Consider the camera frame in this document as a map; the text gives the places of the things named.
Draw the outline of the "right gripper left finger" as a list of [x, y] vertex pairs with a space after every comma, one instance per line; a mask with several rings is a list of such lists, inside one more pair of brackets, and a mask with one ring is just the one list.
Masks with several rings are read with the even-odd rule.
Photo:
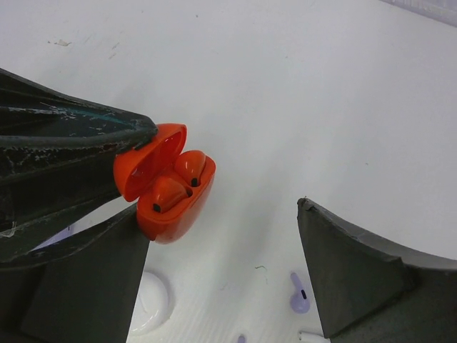
[[2, 342], [125, 342], [148, 239], [136, 207], [1, 263]]

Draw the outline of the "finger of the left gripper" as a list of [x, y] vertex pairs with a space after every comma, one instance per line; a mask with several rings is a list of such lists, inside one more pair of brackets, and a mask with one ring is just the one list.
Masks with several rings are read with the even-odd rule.
[[140, 149], [147, 116], [69, 96], [1, 70], [1, 183]]
[[1, 261], [14, 261], [120, 197], [114, 159], [99, 156], [2, 185]]

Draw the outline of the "orange earbud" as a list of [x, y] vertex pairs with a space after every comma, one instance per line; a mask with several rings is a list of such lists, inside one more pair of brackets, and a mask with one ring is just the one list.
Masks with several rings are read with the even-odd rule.
[[199, 150], [186, 151], [174, 162], [174, 171], [191, 187], [197, 187], [206, 166], [206, 155]]
[[181, 182], [168, 176], [160, 176], [155, 180], [151, 191], [152, 209], [163, 214], [191, 195], [192, 191]]

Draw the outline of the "orange earbud charging case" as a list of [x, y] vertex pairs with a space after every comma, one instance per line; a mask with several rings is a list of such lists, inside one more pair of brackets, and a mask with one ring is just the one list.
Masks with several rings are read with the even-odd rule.
[[186, 139], [186, 125], [159, 124], [157, 135], [145, 146], [114, 160], [119, 193], [136, 202], [139, 228], [159, 244], [170, 244], [187, 233], [214, 181], [216, 163], [200, 150], [183, 151]]

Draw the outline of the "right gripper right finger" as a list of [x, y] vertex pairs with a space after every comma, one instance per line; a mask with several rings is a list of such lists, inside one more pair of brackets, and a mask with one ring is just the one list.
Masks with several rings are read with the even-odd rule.
[[298, 200], [298, 230], [325, 338], [454, 342], [456, 261], [405, 247]]

